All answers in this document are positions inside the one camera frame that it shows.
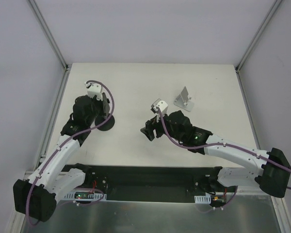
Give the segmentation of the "black round-base phone stand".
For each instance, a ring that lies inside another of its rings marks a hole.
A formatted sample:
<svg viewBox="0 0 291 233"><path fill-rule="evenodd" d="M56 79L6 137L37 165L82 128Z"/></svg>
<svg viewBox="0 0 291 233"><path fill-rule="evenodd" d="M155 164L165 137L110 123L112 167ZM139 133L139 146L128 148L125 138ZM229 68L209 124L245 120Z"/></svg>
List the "black round-base phone stand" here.
<svg viewBox="0 0 291 233"><path fill-rule="evenodd" d="M95 125L99 125L101 124L105 119L101 116L98 116L96 119L95 119ZM98 127L97 129L100 130L100 131L108 131L110 130L115 124L115 118L113 116L111 116L111 118L106 122L104 123L102 126Z"/></svg>

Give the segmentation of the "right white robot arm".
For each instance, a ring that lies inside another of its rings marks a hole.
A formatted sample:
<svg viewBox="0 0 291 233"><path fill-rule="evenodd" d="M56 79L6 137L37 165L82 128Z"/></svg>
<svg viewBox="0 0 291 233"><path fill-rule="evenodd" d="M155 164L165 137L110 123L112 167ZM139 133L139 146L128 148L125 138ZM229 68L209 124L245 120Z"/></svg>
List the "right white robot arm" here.
<svg viewBox="0 0 291 233"><path fill-rule="evenodd" d="M213 156L239 165L239 168L214 167L209 187L259 187L264 193L283 198L288 188L291 166L280 149L250 149L224 140L210 131L194 126L181 111L156 116L140 130L150 141L166 135L176 146L193 153Z"/></svg>

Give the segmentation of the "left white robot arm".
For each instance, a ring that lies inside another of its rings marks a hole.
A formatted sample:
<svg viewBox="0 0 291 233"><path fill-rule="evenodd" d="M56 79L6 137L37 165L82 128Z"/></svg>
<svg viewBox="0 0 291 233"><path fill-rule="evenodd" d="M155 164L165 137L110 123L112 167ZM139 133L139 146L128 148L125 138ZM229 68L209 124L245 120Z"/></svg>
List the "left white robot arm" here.
<svg viewBox="0 0 291 233"><path fill-rule="evenodd" d="M80 163L61 178L68 160L81 148L91 131L114 120L114 97L105 93L84 95L75 99L73 111L63 126L58 141L41 165L26 179L13 185L15 210L32 223L46 222L53 215L59 201L77 187L91 188L95 178L91 168Z"/></svg>

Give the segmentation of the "silver folding phone stand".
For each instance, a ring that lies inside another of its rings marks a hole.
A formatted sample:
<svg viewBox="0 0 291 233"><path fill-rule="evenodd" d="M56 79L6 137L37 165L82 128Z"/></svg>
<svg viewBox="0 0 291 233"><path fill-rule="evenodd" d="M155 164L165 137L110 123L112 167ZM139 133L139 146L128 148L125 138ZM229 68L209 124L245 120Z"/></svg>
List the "silver folding phone stand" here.
<svg viewBox="0 0 291 233"><path fill-rule="evenodd" d="M184 87L180 94L174 100L174 105L183 110L191 112L194 107L194 103L191 99L192 98L189 97L187 87Z"/></svg>

